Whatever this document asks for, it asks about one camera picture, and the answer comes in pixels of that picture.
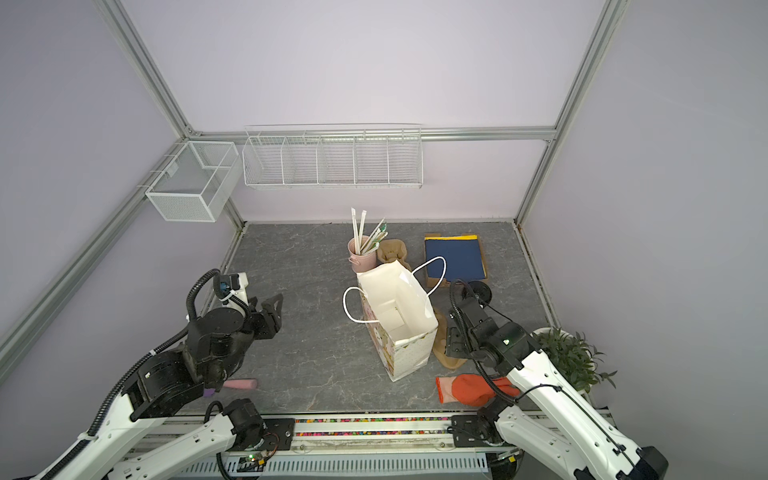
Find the white cartoon gift bag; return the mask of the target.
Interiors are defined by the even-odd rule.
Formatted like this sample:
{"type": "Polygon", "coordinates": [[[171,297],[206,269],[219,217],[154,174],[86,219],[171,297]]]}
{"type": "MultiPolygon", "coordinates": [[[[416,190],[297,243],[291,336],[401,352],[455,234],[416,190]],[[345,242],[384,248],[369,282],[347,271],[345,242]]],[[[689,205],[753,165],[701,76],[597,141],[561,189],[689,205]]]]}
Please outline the white cartoon gift bag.
{"type": "Polygon", "coordinates": [[[431,303],[415,273],[399,262],[357,275],[342,295],[347,318],[365,325],[391,381],[397,382],[428,363],[438,329],[431,303]]]}

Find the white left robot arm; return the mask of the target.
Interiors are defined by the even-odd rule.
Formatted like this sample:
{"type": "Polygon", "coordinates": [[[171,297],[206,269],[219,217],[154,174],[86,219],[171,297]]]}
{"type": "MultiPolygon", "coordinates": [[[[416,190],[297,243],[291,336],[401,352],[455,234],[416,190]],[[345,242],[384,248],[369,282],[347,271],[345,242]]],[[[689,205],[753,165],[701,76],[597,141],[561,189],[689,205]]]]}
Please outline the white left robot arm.
{"type": "Polygon", "coordinates": [[[186,298],[186,327],[128,369],[89,428],[39,478],[169,479],[207,457],[231,449],[259,451],[277,440],[251,400],[214,401],[200,427],[147,453],[128,455],[184,406],[208,390],[221,390],[254,341],[280,331],[283,296],[260,301],[247,287],[244,273],[203,274],[186,298]]]}

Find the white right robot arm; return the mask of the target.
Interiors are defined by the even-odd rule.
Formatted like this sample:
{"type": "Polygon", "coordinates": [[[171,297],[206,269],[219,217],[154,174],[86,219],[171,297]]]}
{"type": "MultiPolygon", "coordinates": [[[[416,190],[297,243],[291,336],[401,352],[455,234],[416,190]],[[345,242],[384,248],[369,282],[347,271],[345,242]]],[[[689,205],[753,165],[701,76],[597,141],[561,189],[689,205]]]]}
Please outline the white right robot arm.
{"type": "Polygon", "coordinates": [[[662,479],[669,462],[605,420],[566,380],[543,348],[496,310],[472,285],[454,281],[449,317],[459,346],[448,355],[472,362],[495,397],[478,416],[505,443],[520,448],[562,479],[662,479]]]}

